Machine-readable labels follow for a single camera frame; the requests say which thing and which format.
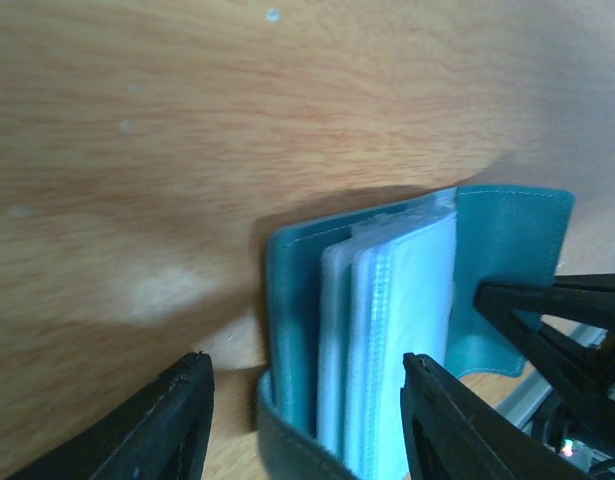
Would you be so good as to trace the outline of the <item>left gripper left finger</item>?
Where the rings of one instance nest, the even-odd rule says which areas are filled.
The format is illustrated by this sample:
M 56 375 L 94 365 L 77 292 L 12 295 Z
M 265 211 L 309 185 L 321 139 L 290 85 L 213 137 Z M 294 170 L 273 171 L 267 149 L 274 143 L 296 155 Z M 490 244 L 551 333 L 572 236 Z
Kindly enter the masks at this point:
M 199 479 L 215 381 L 209 355 L 188 353 L 107 416 L 12 479 Z

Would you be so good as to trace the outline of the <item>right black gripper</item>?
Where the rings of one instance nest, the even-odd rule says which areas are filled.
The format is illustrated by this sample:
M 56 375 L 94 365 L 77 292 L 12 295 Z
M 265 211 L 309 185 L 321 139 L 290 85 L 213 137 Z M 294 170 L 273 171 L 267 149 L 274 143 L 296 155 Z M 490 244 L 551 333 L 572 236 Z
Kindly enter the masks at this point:
M 549 285 L 487 280 L 474 307 L 551 385 L 531 437 L 593 479 L 615 479 L 615 273 Z

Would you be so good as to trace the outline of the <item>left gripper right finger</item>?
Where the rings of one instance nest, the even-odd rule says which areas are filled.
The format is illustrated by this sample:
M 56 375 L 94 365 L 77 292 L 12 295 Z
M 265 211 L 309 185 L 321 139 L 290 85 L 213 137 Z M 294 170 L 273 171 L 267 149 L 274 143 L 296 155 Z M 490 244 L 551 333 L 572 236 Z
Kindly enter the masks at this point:
M 413 479 L 586 479 L 427 355 L 403 356 L 402 424 Z

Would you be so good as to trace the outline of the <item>teal leather card holder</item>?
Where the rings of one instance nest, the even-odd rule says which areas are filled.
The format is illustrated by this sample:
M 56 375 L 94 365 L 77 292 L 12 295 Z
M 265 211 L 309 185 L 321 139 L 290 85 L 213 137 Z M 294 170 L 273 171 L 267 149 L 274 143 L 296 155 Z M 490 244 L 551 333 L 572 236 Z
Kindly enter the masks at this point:
M 525 358 L 476 311 L 476 290 L 552 283 L 573 206 L 564 190 L 468 186 L 278 229 L 258 385 L 268 475 L 404 477 L 407 353 L 457 378 L 521 375 Z

